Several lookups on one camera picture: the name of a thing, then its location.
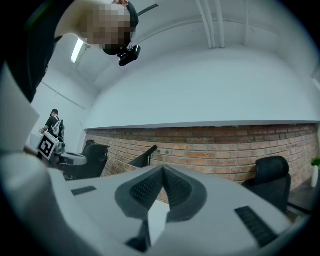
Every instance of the person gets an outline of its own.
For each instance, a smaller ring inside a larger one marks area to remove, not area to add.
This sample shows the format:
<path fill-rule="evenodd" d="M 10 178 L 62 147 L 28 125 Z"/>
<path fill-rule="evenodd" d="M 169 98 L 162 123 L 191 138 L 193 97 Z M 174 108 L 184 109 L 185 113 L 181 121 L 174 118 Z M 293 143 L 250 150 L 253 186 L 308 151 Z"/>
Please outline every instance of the person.
<path fill-rule="evenodd" d="M 59 112 L 57 109 L 53 109 L 51 111 L 50 117 L 45 124 L 45 127 L 41 130 L 41 134 L 48 131 L 53 137 L 58 138 L 57 135 L 54 134 L 54 127 L 60 121 L 59 119 Z"/>
<path fill-rule="evenodd" d="M 73 34 L 106 54 L 126 49 L 139 23 L 135 7 L 127 0 L 5 1 L 4 10 L 17 7 L 12 26 L 4 26 L 5 59 L 23 94 L 31 103 L 57 42 Z"/>

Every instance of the ceiling light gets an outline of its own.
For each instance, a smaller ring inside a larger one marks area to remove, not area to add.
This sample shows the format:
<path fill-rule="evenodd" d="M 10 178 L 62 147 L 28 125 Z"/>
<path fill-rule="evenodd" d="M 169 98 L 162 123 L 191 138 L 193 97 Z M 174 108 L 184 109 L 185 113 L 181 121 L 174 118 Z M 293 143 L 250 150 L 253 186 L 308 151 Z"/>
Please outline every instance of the ceiling light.
<path fill-rule="evenodd" d="M 80 53 L 81 47 L 84 45 L 84 42 L 82 42 L 80 39 L 78 39 L 78 41 L 75 44 L 72 56 L 71 56 L 71 61 L 73 63 L 76 63 L 78 55 Z"/>

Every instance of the ear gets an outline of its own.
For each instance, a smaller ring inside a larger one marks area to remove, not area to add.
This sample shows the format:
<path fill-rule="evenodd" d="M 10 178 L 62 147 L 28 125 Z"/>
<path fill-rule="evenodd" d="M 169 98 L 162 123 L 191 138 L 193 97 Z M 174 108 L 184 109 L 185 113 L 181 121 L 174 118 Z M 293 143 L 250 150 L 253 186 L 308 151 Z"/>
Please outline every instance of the ear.
<path fill-rule="evenodd" d="M 127 5 L 129 4 L 127 0 L 114 0 L 113 4 L 117 4 L 123 7 L 127 7 Z"/>

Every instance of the white pot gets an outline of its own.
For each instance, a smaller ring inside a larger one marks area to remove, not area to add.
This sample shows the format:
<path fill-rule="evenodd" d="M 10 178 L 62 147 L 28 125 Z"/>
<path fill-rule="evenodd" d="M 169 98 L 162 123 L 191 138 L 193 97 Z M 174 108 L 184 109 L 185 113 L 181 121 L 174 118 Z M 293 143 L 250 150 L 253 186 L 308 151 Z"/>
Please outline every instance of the white pot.
<path fill-rule="evenodd" d="M 319 175 L 319 167 L 318 166 L 314 166 L 313 167 L 312 178 L 311 178 L 311 187 L 313 187 L 313 188 L 317 185 L 318 175 Z"/>

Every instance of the brick wall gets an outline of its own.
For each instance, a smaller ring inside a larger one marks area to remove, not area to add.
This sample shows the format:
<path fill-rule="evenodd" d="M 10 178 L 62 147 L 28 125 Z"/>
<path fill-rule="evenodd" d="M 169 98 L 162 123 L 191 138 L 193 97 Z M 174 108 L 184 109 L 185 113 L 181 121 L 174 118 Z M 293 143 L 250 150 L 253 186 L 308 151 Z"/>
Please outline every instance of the brick wall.
<path fill-rule="evenodd" d="M 255 162 L 283 156 L 291 189 L 311 177 L 311 158 L 319 155 L 315 124 L 88 130 L 86 140 L 109 145 L 103 176 L 133 171 L 129 165 L 153 145 L 152 165 L 170 164 L 242 183 L 255 177 Z M 165 193 L 159 196 L 166 201 Z"/>

